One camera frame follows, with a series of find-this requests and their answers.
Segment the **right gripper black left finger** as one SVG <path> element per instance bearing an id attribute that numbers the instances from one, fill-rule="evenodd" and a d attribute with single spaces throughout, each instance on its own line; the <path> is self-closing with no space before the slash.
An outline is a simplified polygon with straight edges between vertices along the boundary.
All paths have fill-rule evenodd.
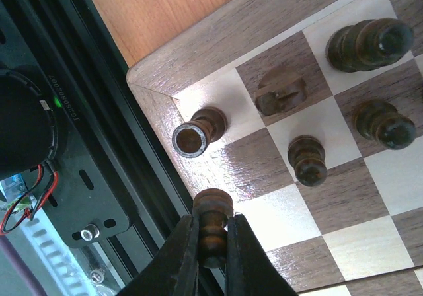
<path id="1" fill-rule="evenodd" d="M 185 215 L 148 266 L 118 294 L 196 295 L 199 221 Z"/>

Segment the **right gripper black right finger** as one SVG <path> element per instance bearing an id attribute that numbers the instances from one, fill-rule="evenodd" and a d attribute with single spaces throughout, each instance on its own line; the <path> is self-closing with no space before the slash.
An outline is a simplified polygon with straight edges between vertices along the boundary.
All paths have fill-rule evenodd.
<path id="1" fill-rule="evenodd" d="M 229 219 L 226 295 L 297 295 L 267 257 L 246 217 Z"/>

